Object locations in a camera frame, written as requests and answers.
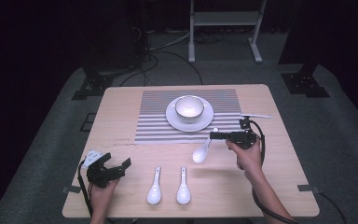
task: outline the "human arm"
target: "human arm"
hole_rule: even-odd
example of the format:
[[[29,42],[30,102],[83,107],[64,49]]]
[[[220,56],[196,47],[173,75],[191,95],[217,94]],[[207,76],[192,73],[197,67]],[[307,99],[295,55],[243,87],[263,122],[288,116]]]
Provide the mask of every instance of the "human arm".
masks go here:
[[[293,220],[263,173],[261,168],[260,139],[257,138],[256,142],[246,150],[228,140],[226,145],[237,154],[237,166],[239,169],[244,170],[246,178],[254,188],[258,201],[273,213]],[[269,224],[283,223],[264,212],[263,215]]]
[[[113,192],[119,180],[120,179],[109,181],[104,189],[93,186],[91,183],[89,184],[89,196],[92,205],[90,224],[103,224],[105,221]]]

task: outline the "gray carpet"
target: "gray carpet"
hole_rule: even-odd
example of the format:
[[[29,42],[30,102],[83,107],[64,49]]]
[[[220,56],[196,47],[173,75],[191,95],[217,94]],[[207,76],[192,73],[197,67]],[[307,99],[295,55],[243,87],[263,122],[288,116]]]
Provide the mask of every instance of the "gray carpet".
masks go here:
[[[152,47],[168,43],[178,35],[150,35]],[[340,88],[337,79],[319,66],[314,73],[330,98],[307,98],[292,95],[281,73],[297,72],[300,65],[278,65],[286,34],[260,34],[257,40],[264,62],[256,64],[246,36],[225,35],[212,45],[196,45],[196,63],[204,85],[266,84],[281,113],[307,179],[329,196],[342,210],[348,223],[358,223],[358,111]],[[161,51],[187,57],[187,45],[175,45]],[[196,71],[185,61],[169,53],[155,53],[158,65],[146,72],[148,86],[199,85]],[[143,69],[151,67],[145,62]],[[117,77],[118,86],[131,74]],[[0,202],[0,223],[89,223],[88,218],[62,216],[66,194],[64,186],[72,183],[77,163],[88,133],[79,129],[91,112],[97,112],[101,96],[71,100],[85,74],[76,70],[62,88],[54,106],[35,137],[19,170]],[[123,86],[143,86],[143,75]],[[321,213],[301,218],[301,223],[342,223],[335,207],[316,195]],[[263,218],[251,217],[254,223]],[[120,220],[118,223],[131,223]],[[140,219],[138,223],[186,223],[184,219]],[[196,219],[200,223],[246,223],[246,219]]]

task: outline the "white plate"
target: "white plate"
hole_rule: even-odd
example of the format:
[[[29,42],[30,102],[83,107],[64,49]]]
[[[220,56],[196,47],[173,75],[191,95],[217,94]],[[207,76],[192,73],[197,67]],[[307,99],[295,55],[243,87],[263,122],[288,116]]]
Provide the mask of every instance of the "white plate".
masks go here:
[[[180,120],[175,110],[175,104],[179,100],[179,98],[181,97],[172,100],[167,106],[167,111],[165,112],[167,121],[173,126],[173,128],[183,132],[196,132],[206,128],[211,123],[213,119],[213,108],[208,103],[208,101],[202,99],[199,96],[198,98],[200,98],[200,100],[204,104],[204,111],[202,112],[201,117],[193,123],[186,123]]]

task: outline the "white spoon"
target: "white spoon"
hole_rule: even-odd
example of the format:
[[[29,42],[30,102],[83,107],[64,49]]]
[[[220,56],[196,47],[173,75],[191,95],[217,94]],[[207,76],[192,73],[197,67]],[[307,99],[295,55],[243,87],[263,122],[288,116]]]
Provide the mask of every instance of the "white spoon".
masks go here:
[[[149,193],[147,194],[147,202],[151,204],[156,204],[161,199],[161,191],[159,190],[159,171],[161,170],[161,167],[156,167],[155,172],[155,180],[153,182],[152,188],[149,190]]]
[[[212,132],[216,133],[219,131],[218,128],[213,128]],[[208,147],[209,144],[211,144],[211,138],[208,137],[208,139],[205,141],[205,143],[200,146],[197,150],[193,153],[193,161],[194,162],[202,162],[205,160],[206,155],[208,154]]]
[[[190,191],[188,191],[188,187],[186,184],[186,167],[182,166],[182,183],[180,184],[180,188],[176,195],[176,199],[181,204],[186,204],[190,202]]]

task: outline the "white bowl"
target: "white bowl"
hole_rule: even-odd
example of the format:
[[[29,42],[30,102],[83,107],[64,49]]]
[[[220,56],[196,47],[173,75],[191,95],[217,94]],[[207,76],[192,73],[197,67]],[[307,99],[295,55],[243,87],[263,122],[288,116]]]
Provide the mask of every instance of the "white bowl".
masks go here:
[[[186,95],[179,98],[176,102],[175,110],[182,121],[192,123],[200,118],[204,110],[204,105],[199,97]]]

